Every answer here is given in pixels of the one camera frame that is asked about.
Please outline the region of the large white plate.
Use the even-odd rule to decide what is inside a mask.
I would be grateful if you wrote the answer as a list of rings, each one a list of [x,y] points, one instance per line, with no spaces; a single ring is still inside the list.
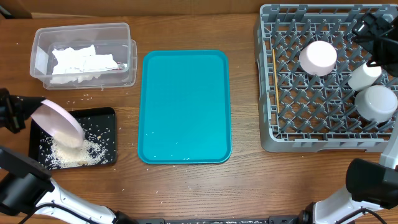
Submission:
[[[40,103],[31,115],[37,125],[66,147],[82,146],[85,134],[79,122],[68,111],[50,100]]]

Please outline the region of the grey small bowl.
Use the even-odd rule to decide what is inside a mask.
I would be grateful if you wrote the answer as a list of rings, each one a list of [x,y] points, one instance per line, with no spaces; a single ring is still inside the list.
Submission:
[[[374,85],[360,91],[356,95],[354,104],[364,119],[383,123],[396,111],[397,97],[389,88]]]

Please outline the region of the white cup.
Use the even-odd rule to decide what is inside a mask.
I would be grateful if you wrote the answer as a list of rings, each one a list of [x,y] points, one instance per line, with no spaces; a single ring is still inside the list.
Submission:
[[[348,85],[355,91],[361,91],[367,87],[370,87],[381,75],[382,68],[369,67],[367,63],[362,64],[351,72]]]

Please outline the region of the small white plate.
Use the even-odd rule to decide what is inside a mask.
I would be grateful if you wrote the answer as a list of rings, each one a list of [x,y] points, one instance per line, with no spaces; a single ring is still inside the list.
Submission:
[[[332,72],[337,60],[335,48],[322,40],[314,41],[299,55],[302,70],[310,75],[325,76]]]

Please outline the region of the white napkin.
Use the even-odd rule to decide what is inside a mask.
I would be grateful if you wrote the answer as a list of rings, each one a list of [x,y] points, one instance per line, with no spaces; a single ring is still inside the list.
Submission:
[[[92,72],[117,70],[118,63],[114,61],[111,54],[92,55],[86,61],[86,68]]]
[[[94,45],[80,50],[75,50],[71,47],[55,49],[52,53],[57,59],[57,65],[53,68],[51,84],[65,84],[77,80],[76,77],[64,77],[62,74],[94,71],[94,65],[92,64],[96,55]]]

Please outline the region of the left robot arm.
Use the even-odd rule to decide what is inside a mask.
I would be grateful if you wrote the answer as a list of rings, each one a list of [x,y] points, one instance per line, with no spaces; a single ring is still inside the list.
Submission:
[[[1,126],[18,133],[28,118],[47,133],[64,126],[84,136],[75,118],[59,105],[43,97],[17,96],[1,89]],[[67,223],[138,223],[123,212],[73,195],[61,188],[39,162],[7,147],[1,147],[1,168],[8,172],[1,180],[3,214],[25,213],[26,220],[34,214],[46,215]]]

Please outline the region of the red snack wrapper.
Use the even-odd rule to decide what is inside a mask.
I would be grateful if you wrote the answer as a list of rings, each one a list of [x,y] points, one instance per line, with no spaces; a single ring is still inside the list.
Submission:
[[[125,63],[118,63],[117,67],[111,68],[111,70],[124,70],[127,68],[127,65]]]

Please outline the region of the wooden chopstick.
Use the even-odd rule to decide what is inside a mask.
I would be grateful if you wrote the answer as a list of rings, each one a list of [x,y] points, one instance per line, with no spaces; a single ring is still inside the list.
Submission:
[[[280,113],[279,89],[278,89],[278,77],[277,77],[277,68],[276,68],[275,49],[272,49],[272,65],[273,65],[273,74],[274,74],[275,103],[276,103],[276,107],[277,107],[277,114],[279,114]]]

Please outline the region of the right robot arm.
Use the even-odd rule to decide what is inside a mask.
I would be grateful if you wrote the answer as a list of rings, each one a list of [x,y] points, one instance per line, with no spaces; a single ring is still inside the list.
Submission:
[[[387,22],[367,12],[352,30],[352,41],[371,55],[368,68],[380,67],[397,76],[397,20]],[[369,121],[382,123],[397,110],[397,96],[388,87],[374,85],[357,72],[351,74],[354,90],[360,85],[354,104],[358,113]],[[330,197],[313,202],[302,210],[294,223],[354,223],[365,214],[384,223],[377,212],[397,206],[397,129],[378,163],[354,159],[348,166],[345,185]]]

